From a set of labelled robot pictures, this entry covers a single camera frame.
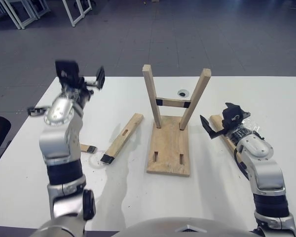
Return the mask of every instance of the black cable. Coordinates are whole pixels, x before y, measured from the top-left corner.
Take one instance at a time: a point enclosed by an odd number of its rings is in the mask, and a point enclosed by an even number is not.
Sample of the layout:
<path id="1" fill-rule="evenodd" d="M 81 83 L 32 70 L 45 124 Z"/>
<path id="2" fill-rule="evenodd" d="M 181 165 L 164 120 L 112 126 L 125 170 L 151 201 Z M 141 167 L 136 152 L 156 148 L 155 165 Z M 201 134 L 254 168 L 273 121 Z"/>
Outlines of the black cable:
<path id="1" fill-rule="evenodd" d="M 235 159 L 235 162 L 236 162 L 238 168 L 240 169 L 241 173 L 247 178 L 247 180 L 249 180 L 248 173 L 246 172 L 245 168 L 237 160 L 237 152 L 238 152 L 237 148 L 235 148 L 235 150 L 233 152 L 233 158 Z"/>

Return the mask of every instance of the white chair leg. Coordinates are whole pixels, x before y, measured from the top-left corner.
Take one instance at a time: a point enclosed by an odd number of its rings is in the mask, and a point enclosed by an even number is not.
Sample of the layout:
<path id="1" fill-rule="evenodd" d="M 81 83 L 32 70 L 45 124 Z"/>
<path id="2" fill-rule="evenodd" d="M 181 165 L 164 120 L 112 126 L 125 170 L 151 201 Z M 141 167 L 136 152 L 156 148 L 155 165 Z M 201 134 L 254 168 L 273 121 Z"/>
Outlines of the white chair leg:
<path id="1" fill-rule="evenodd" d="M 5 4 L 8 6 L 9 11 L 12 13 L 12 15 L 14 16 L 15 20 L 18 22 L 19 26 L 24 30 L 24 26 L 22 25 L 22 22 L 20 20 L 20 18 L 18 17 L 18 15 L 16 14 L 16 12 L 14 11 L 13 7 L 11 6 L 11 4 L 9 3 L 8 0 L 5 0 Z"/>
<path id="2" fill-rule="evenodd" d="M 16 21 L 16 19 L 13 17 L 13 14 L 10 12 L 9 8 L 7 7 L 7 5 L 5 5 L 5 3 L 4 3 L 3 0 L 0 0 L 0 3 L 2 5 L 2 7 L 4 8 L 4 10 L 6 11 L 6 13 L 8 13 L 9 17 L 11 18 L 11 20 L 15 24 L 16 28 L 18 28 L 20 30 L 21 29 L 20 25 L 18 24 L 18 22 Z"/>
<path id="3" fill-rule="evenodd" d="M 34 7 L 32 1 L 31 1 L 31 0 L 27 0 L 27 2 L 29 3 L 30 7 L 32 8 L 32 10 L 33 10 L 35 16 L 36 16 L 38 19 L 40 19 L 40 16 L 39 16 L 38 12 L 36 11 L 36 9 L 35 9 L 35 7 Z"/>
<path id="4" fill-rule="evenodd" d="M 68 5 L 67 5 L 66 0 L 63 0 L 63 3 L 64 3 L 64 6 L 65 6 L 65 9 L 66 9 L 66 12 L 67 12 L 67 14 L 68 14 L 69 20 L 70 20 L 70 22 L 71 22 L 71 25 L 72 25 L 73 27 L 75 27 L 74 20 L 73 20 L 73 17 L 71 16 L 71 13 L 70 13 L 70 11 L 69 11 L 69 8 L 68 8 Z"/>

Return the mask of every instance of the black tape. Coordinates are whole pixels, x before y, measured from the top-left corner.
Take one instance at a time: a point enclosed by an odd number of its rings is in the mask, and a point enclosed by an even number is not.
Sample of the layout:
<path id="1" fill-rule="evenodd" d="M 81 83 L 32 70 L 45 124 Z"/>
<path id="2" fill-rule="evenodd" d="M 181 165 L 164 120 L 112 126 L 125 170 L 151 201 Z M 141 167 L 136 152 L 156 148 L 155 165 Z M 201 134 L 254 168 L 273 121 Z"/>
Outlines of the black tape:
<path id="1" fill-rule="evenodd" d="M 190 104 L 191 104 L 191 102 L 185 101 L 184 105 L 183 105 L 183 108 L 188 108 Z"/>
<path id="2" fill-rule="evenodd" d="M 95 146 L 89 146 L 89 148 L 87 149 L 87 152 L 93 154 L 95 153 L 96 149 L 97 147 Z"/>
<path id="3" fill-rule="evenodd" d="M 51 185 L 66 184 L 83 176 L 81 161 L 47 166 L 47 174 Z"/>
<path id="4" fill-rule="evenodd" d="M 157 106 L 162 106 L 163 100 L 162 99 L 156 99 L 156 103 L 157 103 Z"/>
<path id="5" fill-rule="evenodd" d="M 268 217 L 287 217 L 290 212 L 286 196 L 262 196 L 253 194 L 258 214 Z"/>
<path id="6" fill-rule="evenodd" d="M 102 159 L 101 159 L 101 161 L 106 163 L 106 164 L 111 164 L 113 162 L 113 160 L 114 160 L 114 157 L 111 157 L 111 156 L 109 156 L 107 154 L 104 154 Z"/>

